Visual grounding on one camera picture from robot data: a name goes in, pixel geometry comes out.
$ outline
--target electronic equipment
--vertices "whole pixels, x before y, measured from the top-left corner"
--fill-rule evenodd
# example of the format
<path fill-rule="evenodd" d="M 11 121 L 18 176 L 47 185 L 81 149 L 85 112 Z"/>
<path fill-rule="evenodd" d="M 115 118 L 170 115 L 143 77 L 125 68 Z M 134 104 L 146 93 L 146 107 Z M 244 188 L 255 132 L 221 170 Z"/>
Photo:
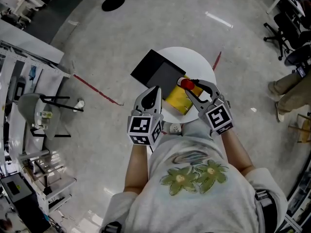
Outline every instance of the electronic equipment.
<path fill-rule="evenodd" d="M 19 173 L 2 178 L 0 183 L 11 203 L 16 203 L 32 194 L 32 191 Z"/>
<path fill-rule="evenodd" d="M 300 75 L 302 78 L 306 76 L 306 73 L 305 73 L 303 67 L 297 67 L 297 68 L 296 68 L 296 71 L 299 73 L 299 75 Z"/>
<path fill-rule="evenodd" d="M 185 74 L 184 70 L 154 50 L 150 50 L 131 73 L 148 88 L 160 86 L 164 100 L 174 90 L 176 81 Z"/>
<path fill-rule="evenodd" d="M 24 94 L 25 85 L 26 80 L 23 77 L 19 77 L 18 79 L 16 77 L 12 77 L 8 91 L 8 99 L 16 103 Z"/>

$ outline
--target office chair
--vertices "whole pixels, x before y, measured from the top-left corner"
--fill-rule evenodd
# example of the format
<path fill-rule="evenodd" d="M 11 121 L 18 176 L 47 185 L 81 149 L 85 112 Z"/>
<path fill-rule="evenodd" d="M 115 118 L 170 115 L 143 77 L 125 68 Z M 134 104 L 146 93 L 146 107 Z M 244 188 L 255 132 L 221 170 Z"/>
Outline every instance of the office chair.
<path fill-rule="evenodd" d="M 308 67 L 308 60 L 311 58 L 311 45 L 307 44 L 304 45 L 295 51 L 291 52 L 286 57 L 286 60 L 284 61 L 285 66 L 296 66 L 301 67 L 302 65 L 305 67 Z"/>
<path fill-rule="evenodd" d="M 311 32 L 303 31 L 296 27 L 292 20 L 287 16 L 286 13 L 280 13 L 274 17 L 274 21 L 278 25 L 278 32 L 276 32 L 268 23 L 264 23 L 264 27 L 268 27 L 272 33 L 275 35 L 273 37 L 264 37 L 264 41 L 267 40 L 277 40 L 280 47 L 279 60 L 283 58 L 283 46 L 286 48 L 286 52 L 289 53 L 285 41 L 287 40 L 293 49 L 297 49 L 303 46 L 306 42 L 311 40 Z"/>
<path fill-rule="evenodd" d="M 22 95 L 17 102 L 18 111 L 24 117 L 27 124 L 29 125 L 31 134 L 37 137 L 46 136 L 49 140 L 53 140 L 54 137 L 71 137 L 70 134 L 56 134 L 57 126 L 60 122 L 61 116 L 59 107 L 81 112 L 83 112 L 83 109 L 77 109 L 46 99 L 70 99 L 70 97 L 49 97 L 39 93 L 27 93 Z M 53 114 L 52 118 L 50 118 L 48 128 L 46 130 L 43 130 L 44 134 L 35 133 L 37 129 L 32 127 L 32 124 L 35 124 L 35 108 L 39 100 L 41 100 L 43 103 L 46 104 L 44 110 L 51 111 Z"/>

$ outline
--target desk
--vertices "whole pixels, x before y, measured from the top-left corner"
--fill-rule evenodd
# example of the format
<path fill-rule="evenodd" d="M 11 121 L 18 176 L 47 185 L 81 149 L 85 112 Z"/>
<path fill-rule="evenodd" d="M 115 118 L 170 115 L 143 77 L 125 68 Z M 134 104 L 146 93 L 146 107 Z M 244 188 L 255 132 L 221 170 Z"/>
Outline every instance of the desk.
<path fill-rule="evenodd" d="M 10 23 L 0 20 L 0 40 L 59 64 L 64 53 Z"/>
<path fill-rule="evenodd" d="M 304 13 L 300 3 L 297 0 L 295 0 L 297 5 L 294 4 L 294 2 L 292 0 L 287 0 L 287 1 L 290 2 L 290 4 L 299 12 L 300 15 L 305 16 L 305 13 Z M 280 2 L 280 0 L 275 0 L 273 2 L 273 4 L 270 6 L 270 8 L 266 11 L 267 14 L 269 14 L 273 10 L 273 8 L 277 5 L 278 2 Z"/>
<path fill-rule="evenodd" d="M 158 51 L 158 53 L 183 69 L 189 78 L 202 79 L 216 84 L 213 68 L 199 53 L 182 47 L 165 48 Z M 139 92 L 142 93 L 146 89 L 147 87 L 141 84 Z M 210 96 L 208 93 L 203 92 L 200 96 L 200 99 L 210 100 Z M 182 115 L 175 108 L 163 100 L 162 115 L 164 116 L 164 121 L 166 122 L 186 123 L 196 120 L 198 118 L 198 111 L 194 106 L 192 106 L 187 114 Z"/>

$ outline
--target black strap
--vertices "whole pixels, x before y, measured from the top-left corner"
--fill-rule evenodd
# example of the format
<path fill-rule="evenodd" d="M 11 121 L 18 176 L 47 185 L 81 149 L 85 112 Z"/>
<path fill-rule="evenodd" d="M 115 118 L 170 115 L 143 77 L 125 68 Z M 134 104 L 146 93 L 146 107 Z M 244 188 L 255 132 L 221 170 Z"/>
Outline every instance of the black strap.
<path fill-rule="evenodd" d="M 255 195 L 262 207 L 265 232 L 274 233 L 277 226 L 277 209 L 276 202 L 269 192 L 266 190 L 257 190 Z"/>
<path fill-rule="evenodd" d="M 120 233 L 122 225 L 119 222 L 108 223 L 101 233 Z"/>

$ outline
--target person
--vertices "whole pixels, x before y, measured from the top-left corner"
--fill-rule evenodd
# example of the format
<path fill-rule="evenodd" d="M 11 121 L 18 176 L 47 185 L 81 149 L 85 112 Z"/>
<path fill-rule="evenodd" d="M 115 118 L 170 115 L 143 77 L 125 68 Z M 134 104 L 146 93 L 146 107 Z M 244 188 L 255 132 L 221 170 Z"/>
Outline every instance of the person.
<path fill-rule="evenodd" d="M 294 109 L 311 105 L 311 72 L 303 79 L 297 73 L 291 73 L 284 78 L 268 84 L 269 91 L 275 96 L 284 95 L 276 102 L 276 114 L 280 122 L 284 116 Z"/>
<path fill-rule="evenodd" d="M 149 160 L 146 146 L 133 145 L 124 190 L 112 196 L 100 232 L 264 232 L 255 199 L 262 189 L 279 227 L 287 200 L 268 169 L 254 167 L 233 129 L 221 135 L 225 151 L 209 132 L 200 119 L 186 123 L 181 136 L 163 136 Z"/>

